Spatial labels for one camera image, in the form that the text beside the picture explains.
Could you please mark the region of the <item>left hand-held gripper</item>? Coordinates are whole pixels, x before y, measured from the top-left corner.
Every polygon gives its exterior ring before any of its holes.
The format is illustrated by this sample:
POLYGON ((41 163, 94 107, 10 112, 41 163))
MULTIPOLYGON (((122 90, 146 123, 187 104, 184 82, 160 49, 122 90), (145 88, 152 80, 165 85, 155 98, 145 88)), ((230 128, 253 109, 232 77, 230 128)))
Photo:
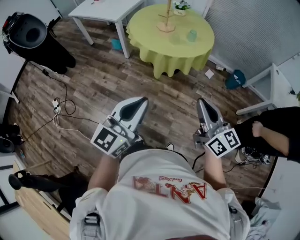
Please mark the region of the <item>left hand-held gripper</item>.
POLYGON ((139 140, 137 126, 148 105, 147 97, 132 97, 119 102, 104 123, 98 125, 90 143, 112 158, 118 158, 139 140))

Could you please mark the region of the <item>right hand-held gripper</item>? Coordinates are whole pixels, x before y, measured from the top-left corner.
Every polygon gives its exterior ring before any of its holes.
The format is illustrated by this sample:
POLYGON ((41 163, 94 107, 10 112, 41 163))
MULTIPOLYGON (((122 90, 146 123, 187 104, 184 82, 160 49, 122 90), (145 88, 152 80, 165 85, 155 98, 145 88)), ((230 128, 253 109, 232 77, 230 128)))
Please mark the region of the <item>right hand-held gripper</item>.
POLYGON ((200 98, 197 111, 201 127, 193 134, 196 148, 206 146, 216 158, 220 158, 240 146, 235 129, 223 122, 221 112, 213 103, 200 98))

